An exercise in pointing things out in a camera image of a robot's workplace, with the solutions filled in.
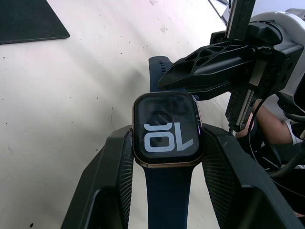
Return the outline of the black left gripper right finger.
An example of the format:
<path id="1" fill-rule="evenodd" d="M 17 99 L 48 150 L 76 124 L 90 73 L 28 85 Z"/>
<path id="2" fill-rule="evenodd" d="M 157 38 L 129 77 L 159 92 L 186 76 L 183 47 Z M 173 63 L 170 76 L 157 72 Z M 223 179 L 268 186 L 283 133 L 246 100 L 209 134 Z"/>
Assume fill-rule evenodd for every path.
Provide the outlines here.
<path id="1" fill-rule="evenodd" d="M 222 128 L 205 124 L 205 182 L 222 229 L 302 229 L 265 170 Z"/>

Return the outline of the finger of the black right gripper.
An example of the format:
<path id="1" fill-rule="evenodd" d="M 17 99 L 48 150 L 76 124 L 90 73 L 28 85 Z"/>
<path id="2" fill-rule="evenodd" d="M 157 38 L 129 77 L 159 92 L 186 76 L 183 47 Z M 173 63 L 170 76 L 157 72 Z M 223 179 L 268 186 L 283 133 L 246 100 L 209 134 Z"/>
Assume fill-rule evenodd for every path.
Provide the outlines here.
<path id="1" fill-rule="evenodd" d="M 185 89 L 200 100 L 209 100 L 249 82 L 253 68 L 253 60 L 206 62 L 200 67 L 193 61 L 181 62 L 165 72 L 164 89 Z"/>
<path id="2" fill-rule="evenodd" d="M 221 42 L 215 45 L 201 47 L 187 57 L 177 60 L 172 65 L 193 61 L 196 67 L 200 67 L 206 62 L 218 63 L 228 60 L 253 60 L 255 62 L 255 58 L 256 50 L 249 45 L 240 42 Z M 158 87 L 164 89 L 164 75 L 158 81 Z"/>

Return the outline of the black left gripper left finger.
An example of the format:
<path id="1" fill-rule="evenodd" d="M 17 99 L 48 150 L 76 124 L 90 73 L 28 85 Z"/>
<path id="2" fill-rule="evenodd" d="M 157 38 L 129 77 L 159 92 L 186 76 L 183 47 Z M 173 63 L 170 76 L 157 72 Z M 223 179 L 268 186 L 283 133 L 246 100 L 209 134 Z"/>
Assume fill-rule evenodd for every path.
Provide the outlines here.
<path id="1" fill-rule="evenodd" d="M 132 197 L 132 130 L 112 132 L 84 169 L 63 229 L 126 229 Z"/>

